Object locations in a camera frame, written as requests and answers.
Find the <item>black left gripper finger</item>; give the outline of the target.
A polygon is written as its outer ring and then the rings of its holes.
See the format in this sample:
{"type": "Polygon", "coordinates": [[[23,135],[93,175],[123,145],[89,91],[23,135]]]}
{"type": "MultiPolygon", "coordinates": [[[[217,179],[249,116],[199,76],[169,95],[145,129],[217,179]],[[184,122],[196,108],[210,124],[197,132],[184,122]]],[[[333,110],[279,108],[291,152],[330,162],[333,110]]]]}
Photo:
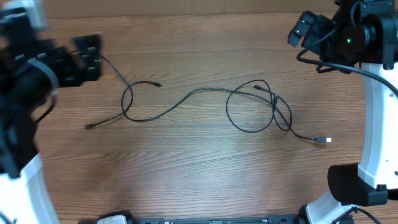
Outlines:
{"type": "Polygon", "coordinates": [[[81,69],[81,78],[84,82],[97,81],[101,76],[100,59],[82,59],[83,68],[81,69]]]}
{"type": "Polygon", "coordinates": [[[75,44],[80,58],[88,57],[89,62],[100,59],[101,36],[99,34],[73,37],[72,42],[75,44]]]}

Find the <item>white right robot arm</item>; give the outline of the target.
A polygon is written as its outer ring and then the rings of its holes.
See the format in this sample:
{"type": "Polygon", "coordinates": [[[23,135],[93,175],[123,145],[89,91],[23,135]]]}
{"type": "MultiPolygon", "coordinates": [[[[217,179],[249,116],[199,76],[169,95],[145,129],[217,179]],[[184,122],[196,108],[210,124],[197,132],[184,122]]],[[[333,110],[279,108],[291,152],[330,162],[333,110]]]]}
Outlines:
{"type": "Polygon", "coordinates": [[[304,11],[287,41],[313,52],[319,73],[363,76],[366,95],[361,160],[331,166],[328,190],[303,205],[294,223],[352,223],[354,212],[397,199],[397,10],[394,1],[338,1],[332,18],[304,11]]]}

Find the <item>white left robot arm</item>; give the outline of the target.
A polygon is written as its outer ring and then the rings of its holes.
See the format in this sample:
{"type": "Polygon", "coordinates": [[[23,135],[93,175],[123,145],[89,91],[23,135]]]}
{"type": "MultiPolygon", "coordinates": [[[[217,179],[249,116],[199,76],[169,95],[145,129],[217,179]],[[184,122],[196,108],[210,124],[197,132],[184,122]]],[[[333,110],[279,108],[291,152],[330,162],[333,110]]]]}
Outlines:
{"type": "Polygon", "coordinates": [[[76,52],[38,34],[47,26],[42,1],[1,3],[1,222],[58,223],[35,145],[32,113],[58,89],[101,75],[101,39],[75,37],[76,52]]]}

